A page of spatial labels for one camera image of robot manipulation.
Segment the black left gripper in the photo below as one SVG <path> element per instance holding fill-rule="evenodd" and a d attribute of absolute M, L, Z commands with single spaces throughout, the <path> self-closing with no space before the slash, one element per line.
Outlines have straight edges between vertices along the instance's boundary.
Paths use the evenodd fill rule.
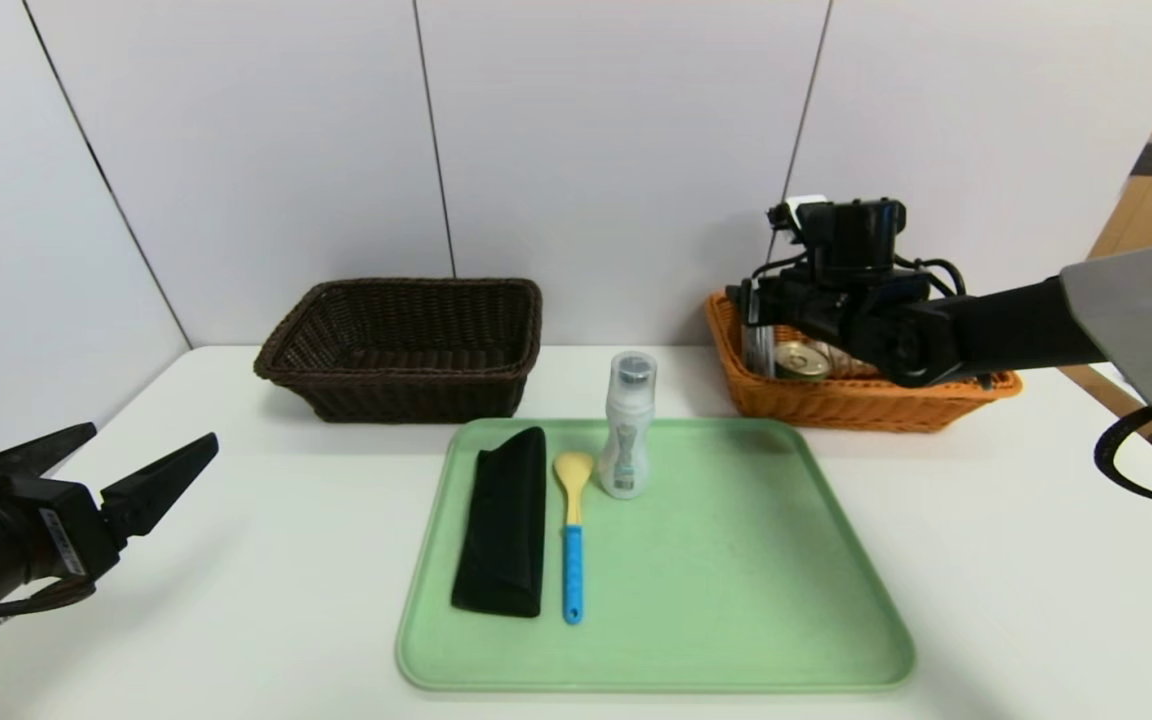
<path fill-rule="evenodd" d="M 214 433 L 195 439 L 101 488 L 99 511 L 81 484 L 37 478 L 96 434 L 88 420 L 0 450 L 0 626 L 86 600 L 119 550 L 150 535 L 219 450 Z"/>

